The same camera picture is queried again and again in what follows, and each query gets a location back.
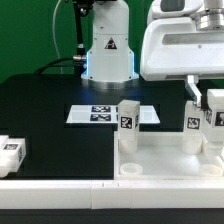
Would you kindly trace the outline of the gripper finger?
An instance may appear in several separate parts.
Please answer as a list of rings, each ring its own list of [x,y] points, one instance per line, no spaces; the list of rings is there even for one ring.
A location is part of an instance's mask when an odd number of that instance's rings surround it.
[[[187,90],[189,95],[192,97],[194,105],[197,108],[200,108],[202,94],[197,87],[198,82],[199,82],[199,79],[196,75],[187,75],[185,79],[185,89]]]

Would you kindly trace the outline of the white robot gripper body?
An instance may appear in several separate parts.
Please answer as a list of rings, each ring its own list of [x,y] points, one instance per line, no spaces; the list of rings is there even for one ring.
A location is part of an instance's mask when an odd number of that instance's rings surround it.
[[[189,17],[154,20],[145,30],[140,74],[147,81],[224,77],[224,30],[197,31]]]

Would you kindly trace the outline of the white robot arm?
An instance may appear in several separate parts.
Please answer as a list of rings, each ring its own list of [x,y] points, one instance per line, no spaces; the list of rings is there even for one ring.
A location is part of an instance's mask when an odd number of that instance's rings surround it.
[[[93,44],[82,78],[103,88],[136,79],[127,4],[97,1],[93,10]],[[147,81],[183,80],[201,107],[196,83],[224,78],[224,0],[154,0],[143,37],[140,76]]]

